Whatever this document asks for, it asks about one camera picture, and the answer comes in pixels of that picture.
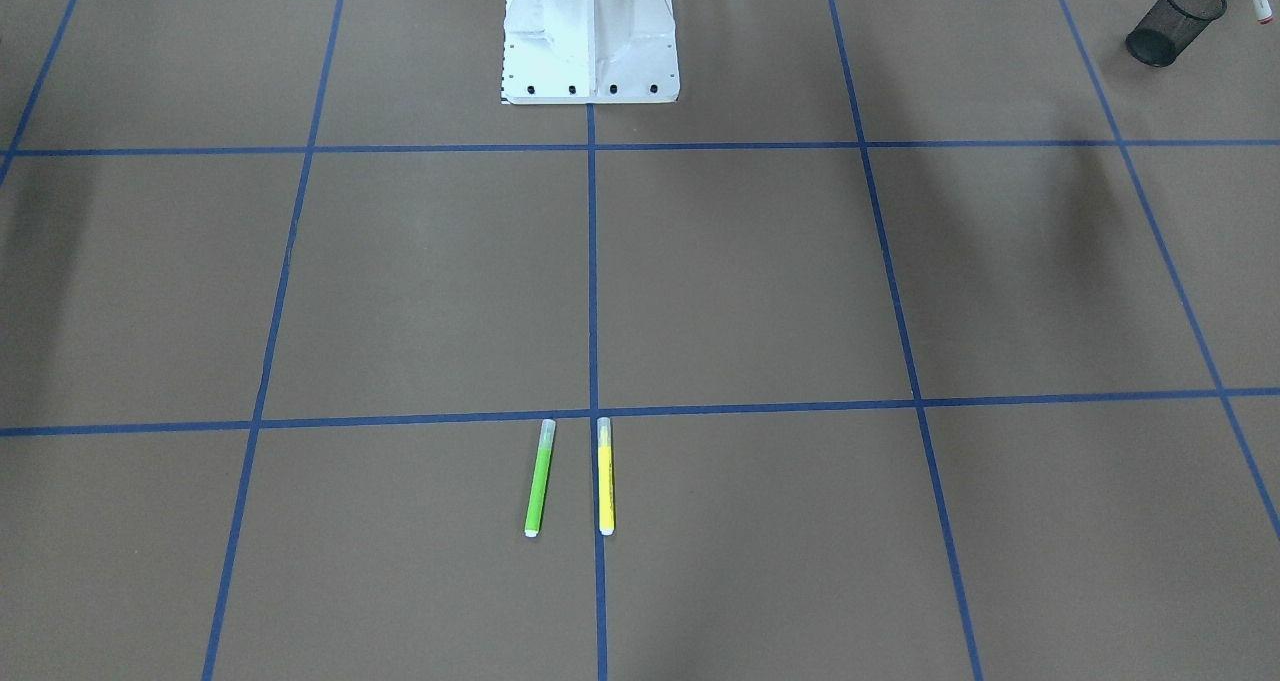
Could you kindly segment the green highlighter pen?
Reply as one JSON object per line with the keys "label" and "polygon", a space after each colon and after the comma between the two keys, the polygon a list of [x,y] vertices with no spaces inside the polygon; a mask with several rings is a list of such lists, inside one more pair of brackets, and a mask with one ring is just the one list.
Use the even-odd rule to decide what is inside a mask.
{"label": "green highlighter pen", "polygon": [[550,463],[554,454],[556,430],[557,421],[554,419],[544,419],[540,422],[524,518],[524,536],[527,539],[538,538],[541,533],[550,479]]}

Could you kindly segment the yellow highlighter pen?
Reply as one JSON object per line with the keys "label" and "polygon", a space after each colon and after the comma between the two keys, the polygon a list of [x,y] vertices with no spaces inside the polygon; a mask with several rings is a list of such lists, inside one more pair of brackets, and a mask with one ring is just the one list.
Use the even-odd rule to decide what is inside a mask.
{"label": "yellow highlighter pen", "polygon": [[596,420],[596,521],[603,538],[616,531],[614,454],[612,420]]}

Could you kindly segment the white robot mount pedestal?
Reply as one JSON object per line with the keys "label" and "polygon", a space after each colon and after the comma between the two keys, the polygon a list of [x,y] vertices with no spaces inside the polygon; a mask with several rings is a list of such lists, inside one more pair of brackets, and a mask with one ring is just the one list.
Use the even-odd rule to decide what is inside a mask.
{"label": "white robot mount pedestal", "polygon": [[675,0],[504,0],[503,31],[502,102],[681,96]]}

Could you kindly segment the black mesh pen cup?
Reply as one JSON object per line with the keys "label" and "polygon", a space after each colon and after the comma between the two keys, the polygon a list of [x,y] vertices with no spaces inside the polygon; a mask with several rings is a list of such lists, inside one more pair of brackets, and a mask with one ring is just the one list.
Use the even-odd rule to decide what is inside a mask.
{"label": "black mesh pen cup", "polygon": [[1157,0],[1129,31],[1124,46],[1134,60],[1164,69],[1226,10],[1226,0]]}

